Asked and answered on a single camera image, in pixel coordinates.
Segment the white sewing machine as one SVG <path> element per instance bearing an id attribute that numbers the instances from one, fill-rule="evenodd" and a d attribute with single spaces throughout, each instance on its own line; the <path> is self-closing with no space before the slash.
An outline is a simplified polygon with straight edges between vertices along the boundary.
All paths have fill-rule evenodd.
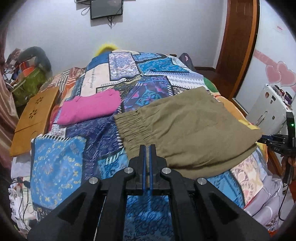
<path id="1" fill-rule="evenodd" d="M 246 119 L 261 128 L 266 135 L 286 135 L 287 112 L 292 112 L 292 108 L 280 96 L 278 88 L 266 84 Z"/>

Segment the striped pink curtain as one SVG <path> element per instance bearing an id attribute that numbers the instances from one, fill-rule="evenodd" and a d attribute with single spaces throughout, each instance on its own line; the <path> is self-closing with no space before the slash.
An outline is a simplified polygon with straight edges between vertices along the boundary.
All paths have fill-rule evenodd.
<path id="1" fill-rule="evenodd" d="M 6 168 L 11 168 L 12 157 L 10 156 L 10 147 L 13 140 L 16 124 L 19 120 L 16 112 L 15 102 L 12 94 L 7 89 L 3 78 L 5 58 L 4 50 L 6 47 L 7 27 L 1 28 L 1 105 L 0 105 L 0 124 L 1 124 L 1 165 Z"/>

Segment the small wall monitor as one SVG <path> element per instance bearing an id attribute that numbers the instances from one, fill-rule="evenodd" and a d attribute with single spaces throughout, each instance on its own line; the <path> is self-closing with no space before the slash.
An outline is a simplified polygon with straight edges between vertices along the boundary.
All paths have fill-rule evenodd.
<path id="1" fill-rule="evenodd" d="M 90 18 L 92 20 L 122 15 L 122 0 L 93 0 L 90 1 Z"/>

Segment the brown wooden door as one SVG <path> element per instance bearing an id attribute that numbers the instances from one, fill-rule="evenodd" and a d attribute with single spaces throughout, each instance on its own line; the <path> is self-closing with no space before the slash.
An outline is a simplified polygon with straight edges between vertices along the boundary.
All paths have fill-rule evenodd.
<path id="1" fill-rule="evenodd" d="M 227 15 L 216 72 L 226 80 L 227 99 L 233 99 L 252 58 L 259 22 L 258 1 L 227 1 Z"/>

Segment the olive khaki pants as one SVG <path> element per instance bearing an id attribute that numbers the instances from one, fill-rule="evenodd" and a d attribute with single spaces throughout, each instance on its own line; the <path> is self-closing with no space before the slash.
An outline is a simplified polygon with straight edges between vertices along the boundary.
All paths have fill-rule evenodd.
<path id="1" fill-rule="evenodd" d="M 184 177 L 212 177 L 230 170 L 256 149 L 262 132 L 237 120 L 204 87 L 186 90 L 117 114 L 115 123 L 129 158 L 140 145 Z"/>

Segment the striped orange blanket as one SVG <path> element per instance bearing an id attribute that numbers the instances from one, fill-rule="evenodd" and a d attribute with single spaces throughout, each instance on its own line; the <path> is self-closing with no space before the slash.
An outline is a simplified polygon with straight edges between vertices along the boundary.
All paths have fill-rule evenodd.
<path id="1" fill-rule="evenodd" d="M 39 89 L 38 93 L 41 93 L 52 87 L 59 87 L 59 101 L 63 99 L 74 85 L 76 80 L 84 73 L 85 68 L 73 67 L 66 71 L 61 72 L 58 75 L 50 77 Z"/>

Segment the wooden lap desk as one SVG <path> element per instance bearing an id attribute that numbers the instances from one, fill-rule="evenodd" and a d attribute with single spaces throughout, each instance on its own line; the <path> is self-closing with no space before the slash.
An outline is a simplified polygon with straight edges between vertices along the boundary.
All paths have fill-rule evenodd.
<path id="1" fill-rule="evenodd" d="M 10 156 L 15 157 L 28 153 L 31 149 L 31 139 L 47 130 L 48 120 L 59 94 L 58 87 L 52 87 L 32 97 L 27 103 L 16 125 Z"/>

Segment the green storage bag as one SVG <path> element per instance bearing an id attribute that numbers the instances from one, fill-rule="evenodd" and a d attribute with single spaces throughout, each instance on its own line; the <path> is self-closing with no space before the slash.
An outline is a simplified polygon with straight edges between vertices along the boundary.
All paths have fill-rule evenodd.
<path id="1" fill-rule="evenodd" d="M 15 106 L 25 105 L 31 97 L 35 96 L 46 81 L 46 74 L 40 68 L 35 68 L 27 77 L 16 85 L 11 91 Z"/>

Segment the folded pink garment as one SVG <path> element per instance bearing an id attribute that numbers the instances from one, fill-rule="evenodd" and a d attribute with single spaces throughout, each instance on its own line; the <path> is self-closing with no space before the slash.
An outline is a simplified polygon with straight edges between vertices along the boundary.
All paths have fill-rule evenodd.
<path id="1" fill-rule="evenodd" d="M 56 121 L 59 125 L 70 125 L 113 114 L 121 104 L 120 92 L 104 90 L 91 96 L 76 96 L 65 101 Z"/>

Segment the grey plush toy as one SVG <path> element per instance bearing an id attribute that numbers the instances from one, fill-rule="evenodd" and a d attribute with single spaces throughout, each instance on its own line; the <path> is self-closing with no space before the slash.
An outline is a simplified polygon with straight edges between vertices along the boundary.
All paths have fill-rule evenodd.
<path id="1" fill-rule="evenodd" d="M 34 58 L 34 66 L 41 67 L 45 72 L 51 71 L 51 63 L 46 56 L 45 51 L 40 47 L 29 47 L 22 51 L 17 60 L 19 63 L 31 60 Z"/>

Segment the yellow curved pillow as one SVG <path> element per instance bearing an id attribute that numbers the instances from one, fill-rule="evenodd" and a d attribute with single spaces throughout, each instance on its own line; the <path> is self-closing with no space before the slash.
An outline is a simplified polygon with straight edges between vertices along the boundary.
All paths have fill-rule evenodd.
<path id="1" fill-rule="evenodd" d="M 114 51 L 114 50 L 117 50 L 118 49 L 118 46 L 116 46 L 115 44 L 112 44 L 112 43 L 104 43 L 102 44 L 98 50 L 95 52 L 95 57 L 97 57 L 98 55 L 104 53 L 104 52 L 107 52 L 107 51 Z"/>

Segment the blue patchwork bed quilt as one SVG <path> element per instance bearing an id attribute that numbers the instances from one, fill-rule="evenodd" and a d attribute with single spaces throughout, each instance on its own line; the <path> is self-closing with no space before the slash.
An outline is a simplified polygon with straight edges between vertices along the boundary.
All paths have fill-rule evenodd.
<path id="1" fill-rule="evenodd" d="M 132 158 L 114 117 L 199 87 L 255 126 L 176 57 L 118 50 L 93 58 L 63 103 L 114 89 L 121 104 L 111 115 L 59 125 L 62 103 L 54 123 L 59 132 L 32 140 L 31 195 L 39 222 L 28 240 L 269 240 L 276 234 L 283 183 L 267 168 L 267 147 L 258 142 L 244 161 L 212 177 L 191 179 L 166 164 L 167 194 L 150 190 L 148 145 L 146 190 L 128 193 Z"/>

